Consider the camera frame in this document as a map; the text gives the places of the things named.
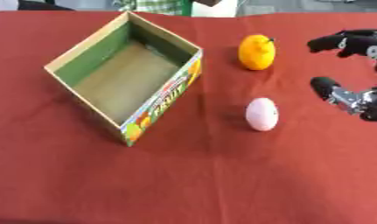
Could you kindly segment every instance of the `black robotic glove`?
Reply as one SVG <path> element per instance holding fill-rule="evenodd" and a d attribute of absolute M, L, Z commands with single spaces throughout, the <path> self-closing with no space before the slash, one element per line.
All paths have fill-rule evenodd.
<path fill-rule="evenodd" d="M 340 58 L 358 54 L 377 60 L 377 30 L 340 31 L 329 36 L 313 39 L 308 42 L 308 47 L 312 53 L 341 49 L 338 52 Z M 343 110 L 350 114 L 360 114 L 360 118 L 364 121 L 377 122 L 377 87 L 354 93 L 340 88 L 338 83 L 327 79 L 316 77 L 311 82 L 311 85 L 323 100 L 340 105 Z M 347 101 L 347 99 L 354 99 L 355 102 Z"/>
<path fill-rule="evenodd" d="M 342 49 L 338 52 L 340 58 L 358 54 L 377 60 L 377 30 L 340 31 L 329 36 L 313 39 L 308 42 L 308 47 L 311 49 L 311 53 Z"/>

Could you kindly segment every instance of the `pink ball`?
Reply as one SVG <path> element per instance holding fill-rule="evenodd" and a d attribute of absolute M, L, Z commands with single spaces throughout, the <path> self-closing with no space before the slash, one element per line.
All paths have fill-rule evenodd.
<path fill-rule="evenodd" d="M 245 117 L 253 129 L 267 131 L 276 126 L 279 114 L 269 98 L 257 98 L 249 103 Z"/>

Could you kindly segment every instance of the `table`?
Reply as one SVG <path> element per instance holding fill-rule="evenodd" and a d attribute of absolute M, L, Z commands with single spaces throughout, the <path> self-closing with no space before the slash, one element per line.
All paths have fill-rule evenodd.
<path fill-rule="evenodd" d="M 127 148 L 42 67 L 117 13 L 0 12 L 0 223 L 377 224 L 377 123 L 309 85 L 331 76 L 370 88 L 373 63 L 305 46 L 377 28 L 377 14 L 142 15 L 203 46 L 204 74 Z M 276 38 L 276 62 L 262 72 L 236 59 L 255 33 Z M 266 133 L 243 119 L 260 96 L 280 109 Z"/>

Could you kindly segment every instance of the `cardboard box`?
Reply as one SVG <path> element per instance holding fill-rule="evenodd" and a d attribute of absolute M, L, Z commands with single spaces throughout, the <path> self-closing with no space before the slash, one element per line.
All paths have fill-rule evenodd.
<path fill-rule="evenodd" d="M 201 57 L 198 46 L 125 12 L 45 69 L 130 146 L 200 75 Z"/>

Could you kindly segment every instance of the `orange fruit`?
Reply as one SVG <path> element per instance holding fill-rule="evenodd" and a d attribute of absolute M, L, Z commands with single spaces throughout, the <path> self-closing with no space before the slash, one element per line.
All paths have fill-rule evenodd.
<path fill-rule="evenodd" d="M 264 70 L 272 65 L 276 56 L 274 41 L 263 35 L 244 38 L 239 47 L 239 60 L 251 70 Z"/>

